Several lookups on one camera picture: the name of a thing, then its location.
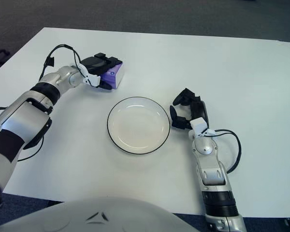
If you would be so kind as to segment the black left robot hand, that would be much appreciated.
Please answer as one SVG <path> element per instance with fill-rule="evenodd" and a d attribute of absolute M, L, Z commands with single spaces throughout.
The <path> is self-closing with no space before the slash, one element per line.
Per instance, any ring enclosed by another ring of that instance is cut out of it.
<path fill-rule="evenodd" d="M 88 84 L 106 90 L 117 89 L 123 76 L 123 62 L 104 53 L 95 54 L 81 61 L 86 68 Z"/>

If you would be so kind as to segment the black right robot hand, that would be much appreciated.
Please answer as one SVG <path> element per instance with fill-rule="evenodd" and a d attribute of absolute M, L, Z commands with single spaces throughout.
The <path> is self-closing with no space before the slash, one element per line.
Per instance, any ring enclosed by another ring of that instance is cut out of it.
<path fill-rule="evenodd" d="M 185 117 L 177 115 L 174 108 L 176 105 L 189 106 L 191 119 L 187 120 Z M 195 119 L 202 118 L 205 123 L 205 129 L 209 128 L 208 116 L 206 111 L 206 106 L 204 101 L 201 100 L 200 96 L 195 96 L 195 94 L 189 89 L 185 88 L 173 101 L 170 106 L 170 116 L 172 119 L 172 126 L 178 129 L 192 129 L 191 122 Z"/>

